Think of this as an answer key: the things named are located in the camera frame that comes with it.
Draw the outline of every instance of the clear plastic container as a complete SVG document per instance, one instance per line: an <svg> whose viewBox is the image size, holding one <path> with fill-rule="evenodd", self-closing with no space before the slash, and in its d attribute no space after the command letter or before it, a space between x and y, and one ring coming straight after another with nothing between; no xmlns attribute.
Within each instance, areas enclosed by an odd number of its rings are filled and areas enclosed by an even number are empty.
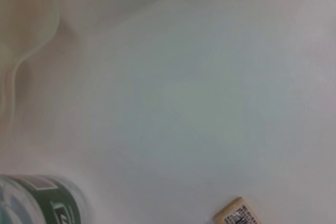
<svg viewBox="0 0 336 224"><path fill-rule="evenodd" d="M89 224L90 208L67 179L0 175L1 224Z"/></svg>
<svg viewBox="0 0 336 224"><path fill-rule="evenodd" d="M53 37L58 24L55 0L0 0L0 141L14 118L16 72Z"/></svg>

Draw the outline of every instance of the green label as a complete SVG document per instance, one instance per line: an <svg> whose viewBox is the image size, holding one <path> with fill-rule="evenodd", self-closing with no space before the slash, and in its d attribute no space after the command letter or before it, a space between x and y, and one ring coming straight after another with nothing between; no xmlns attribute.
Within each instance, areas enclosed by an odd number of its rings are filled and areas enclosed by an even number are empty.
<svg viewBox="0 0 336 224"><path fill-rule="evenodd" d="M48 176L8 176L36 200L47 224L80 224L80 213L71 193Z"/></svg>

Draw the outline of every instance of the small box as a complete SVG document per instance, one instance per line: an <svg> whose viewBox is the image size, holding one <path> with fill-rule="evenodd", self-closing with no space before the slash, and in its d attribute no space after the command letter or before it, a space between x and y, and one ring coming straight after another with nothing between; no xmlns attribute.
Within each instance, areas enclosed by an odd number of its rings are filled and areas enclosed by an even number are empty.
<svg viewBox="0 0 336 224"><path fill-rule="evenodd" d="M216 224L261 224L252 209L239 197L219 211L214 219Z"/></svg>

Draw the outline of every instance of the white surface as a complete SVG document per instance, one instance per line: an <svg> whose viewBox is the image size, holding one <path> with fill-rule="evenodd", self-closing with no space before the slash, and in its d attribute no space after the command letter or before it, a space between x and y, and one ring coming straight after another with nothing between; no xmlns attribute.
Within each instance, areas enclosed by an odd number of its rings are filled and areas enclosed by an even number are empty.
<svg viewBox="0 0 336 224"><path fill-rule="evenodd" d="M69 176L94 223L203 224L237 195L334 221L336 0L59 1L0 172Z"/></svg>

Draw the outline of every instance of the green and white can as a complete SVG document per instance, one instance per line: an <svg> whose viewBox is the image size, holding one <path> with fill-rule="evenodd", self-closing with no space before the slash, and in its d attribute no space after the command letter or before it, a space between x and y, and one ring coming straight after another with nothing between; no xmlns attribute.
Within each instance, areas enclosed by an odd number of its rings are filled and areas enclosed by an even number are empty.
<svg viewBox="0 0 336 224"><path fill-rule="evenodd" d="M43 175L0 175L1 224L88 224L87 202L72 182Z"/></svg>

